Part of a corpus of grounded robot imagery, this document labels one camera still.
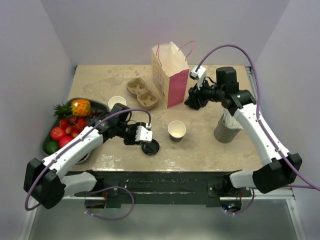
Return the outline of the black coffee cup lid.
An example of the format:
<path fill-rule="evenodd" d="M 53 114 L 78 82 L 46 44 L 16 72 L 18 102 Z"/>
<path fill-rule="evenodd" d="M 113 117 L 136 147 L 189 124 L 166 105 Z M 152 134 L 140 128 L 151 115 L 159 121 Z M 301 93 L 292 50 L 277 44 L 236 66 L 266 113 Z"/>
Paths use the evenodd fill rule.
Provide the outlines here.
<path fill-rule="evenodd" d="M 147 156 L 154 156 L 160 150 L 160 144 L 153 139 L 151 142 L 145 142 L 141 145 L 142 152 Z"/>

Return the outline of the dark paper coffee cup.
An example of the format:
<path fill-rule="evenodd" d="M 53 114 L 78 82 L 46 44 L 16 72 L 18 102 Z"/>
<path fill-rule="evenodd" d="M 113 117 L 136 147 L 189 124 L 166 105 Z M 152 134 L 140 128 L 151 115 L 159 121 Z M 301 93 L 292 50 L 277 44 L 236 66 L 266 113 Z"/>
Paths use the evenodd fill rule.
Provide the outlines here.
<path fill-rule="evenodd" d="M 167 130 L 170 140 L 174 143 L 180 142 L 187 132 L 185 124 L 179 120 L 170 122 Z"/>

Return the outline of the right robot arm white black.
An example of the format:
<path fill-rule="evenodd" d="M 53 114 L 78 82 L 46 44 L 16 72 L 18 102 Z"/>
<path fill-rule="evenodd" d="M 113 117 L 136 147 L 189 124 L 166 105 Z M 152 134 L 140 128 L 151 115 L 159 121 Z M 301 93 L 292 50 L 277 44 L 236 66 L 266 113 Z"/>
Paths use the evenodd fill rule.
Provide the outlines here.
<path fill-rule="evenodd" d="M 188 107 L 199 110 L 208 102 L 221 103 L 232 117 L 243 127 L 253 142 L 262 164 L 255 171 L 238 170 L 229 173 L 222 184 L 223 192 L 235 196 L 241 188 L 255 188 L 266 194 L 292 184 L 302 165 L 298 153 L 292 154 L 282 143 L 273 145 L 278 139 L 269 131 L 270 127 L 263 116 L 257 116 L 257 101 L 249 90 L 241 90 L 237 81 L 237 72 L 231 66 L 219 67 L 215 71 L 216 83 L 210 85 L 207 70 L 195 65 L 189 72 L 197 84 L 188 90 L 184 102 Z"/>

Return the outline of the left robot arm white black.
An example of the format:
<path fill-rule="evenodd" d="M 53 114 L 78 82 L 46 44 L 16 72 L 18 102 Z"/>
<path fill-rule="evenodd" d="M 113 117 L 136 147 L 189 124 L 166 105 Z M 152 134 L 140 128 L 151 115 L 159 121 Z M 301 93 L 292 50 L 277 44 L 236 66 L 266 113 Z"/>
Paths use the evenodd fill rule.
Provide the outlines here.
<path fill-rule="evenodd" d="M 68 172 L 83 157 L 107 140 L 114 137 L 123 139 L 125 145 L 143 145 L 153 140 L 151 120 L 128 124 L 127 118 L 134 109 L 121 103 L 113 106 L 99 117 L 93 119 L 83 131 L 55 153 L 38 160 L 33 158 L 26 166 L 23 189 L 27 193 L 24 208 L 29 207 L 30 198 L 46 209 L 56 206 L 64 197 L 81 192 L 99 196 L 104 184 L 99 177 L 88 170 L 68 175 Z"/>

